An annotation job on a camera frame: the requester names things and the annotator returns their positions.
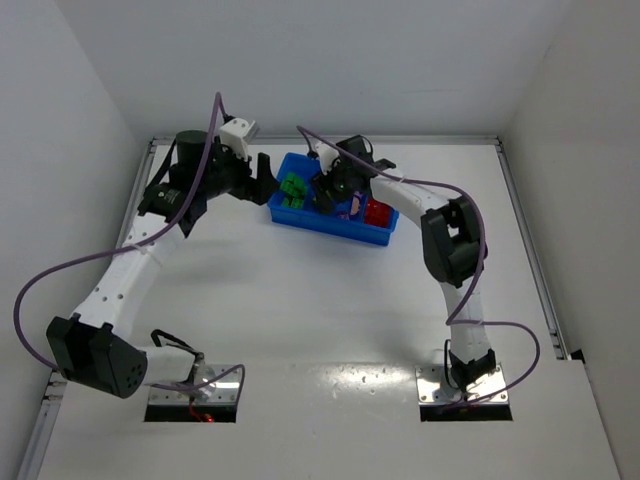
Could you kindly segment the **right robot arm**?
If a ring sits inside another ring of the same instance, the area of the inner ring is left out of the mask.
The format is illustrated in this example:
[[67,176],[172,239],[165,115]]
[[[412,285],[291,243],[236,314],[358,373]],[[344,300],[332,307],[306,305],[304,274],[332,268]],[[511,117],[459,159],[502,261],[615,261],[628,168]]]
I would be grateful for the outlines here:
[[318,141],[310,153],[320,165],[311,180],[319,211],[329,213],[360,192],[418,227],[425,266],[445,298],[450,328],[447,376],[452,386],[465,392],[495,370],[479,291],[478,265],[486,257],[486,242],[472,202],[463,196],[448,198],[406,179],[394,162],[376,160],[372,146],[360,135],[335,146]]

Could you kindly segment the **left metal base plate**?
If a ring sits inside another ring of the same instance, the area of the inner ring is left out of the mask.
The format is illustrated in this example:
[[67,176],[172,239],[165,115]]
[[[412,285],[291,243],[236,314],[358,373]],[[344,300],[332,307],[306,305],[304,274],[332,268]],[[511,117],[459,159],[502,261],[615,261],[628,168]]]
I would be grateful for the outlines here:
[[233,407],[236,408],[244,389],[246,369],[243,364],[220,365],[203,363],[194,373],[196,389],[149,390],[149,406],[188,407]]

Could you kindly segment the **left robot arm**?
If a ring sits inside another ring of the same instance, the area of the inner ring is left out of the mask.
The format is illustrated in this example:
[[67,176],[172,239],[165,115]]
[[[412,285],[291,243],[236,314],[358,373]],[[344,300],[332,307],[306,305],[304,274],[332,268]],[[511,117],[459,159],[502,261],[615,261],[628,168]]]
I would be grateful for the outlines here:
[[136,347],[129,339],[145,295],[162,266],[207,211],[225,194],[265,204],[279,184],[270,158],[255,159],[248,145],[257,130],[249,120],[223,125],[210,146],[204,131],[178,133],[144,190],[127,234],[126,250],[111,261],[89,296],[68,319],[56,317],[46,337],[61,375],[119,398],[143,385],[197,390],[194,376],[203,353],[173,340]]

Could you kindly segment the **green four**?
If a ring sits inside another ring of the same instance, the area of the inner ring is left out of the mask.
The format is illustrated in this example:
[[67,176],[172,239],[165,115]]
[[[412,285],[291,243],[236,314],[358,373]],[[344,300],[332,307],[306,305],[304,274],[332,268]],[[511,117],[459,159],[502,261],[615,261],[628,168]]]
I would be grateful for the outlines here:
[[283,200],[281,202],[283,207],[292,209],[303,208],[308,188],[301,176],[294,172],[287,173],[280,184],[280,191],[283,193]]

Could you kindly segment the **red lego plate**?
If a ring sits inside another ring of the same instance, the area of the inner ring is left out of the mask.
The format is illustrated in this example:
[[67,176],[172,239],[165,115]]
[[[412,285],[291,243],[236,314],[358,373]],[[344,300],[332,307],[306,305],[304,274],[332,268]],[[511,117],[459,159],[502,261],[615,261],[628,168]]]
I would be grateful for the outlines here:
[[392,217],[390,206],[373,198],[367,200],[363,222],[378,228],[387,228]]

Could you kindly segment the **purple flower lego piece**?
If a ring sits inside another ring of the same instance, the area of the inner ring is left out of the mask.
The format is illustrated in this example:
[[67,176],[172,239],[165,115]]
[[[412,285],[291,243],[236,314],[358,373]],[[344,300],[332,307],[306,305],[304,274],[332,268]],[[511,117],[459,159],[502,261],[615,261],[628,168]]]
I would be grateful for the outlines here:
[[363,208],[366,207],[366,204],[367,204],[366,195],[354,195],[352,197],[349,215],[356,216]]

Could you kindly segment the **blue divided sorting bin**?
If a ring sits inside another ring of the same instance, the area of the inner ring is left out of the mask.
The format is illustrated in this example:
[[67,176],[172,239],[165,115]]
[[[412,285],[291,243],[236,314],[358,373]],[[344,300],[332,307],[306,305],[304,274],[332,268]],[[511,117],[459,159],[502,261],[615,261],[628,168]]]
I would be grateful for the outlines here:
[[277,180],[281,183],[287,173],[294,172],[301,176],[307,185],[308,191],[302,209],[283,207],[283,193],[277,191],[268,201],[271,220],[274,223],[286,226],[311,230],[318,233],[344,237],[367,244],[387,246],[391,235],[396,229],[399,213],[392,209],[392,217],[387,228],[378,228],[363,222],[365,208],[363,208],[354,221],[336,217],[338,211],[349,212],[352,198],[335,206],[332,214],[319,213],[313,203],[313,190],[310,186],[311,178],[320,172],[318,160],[308,158],[298,153],[287,153],[279,167]]

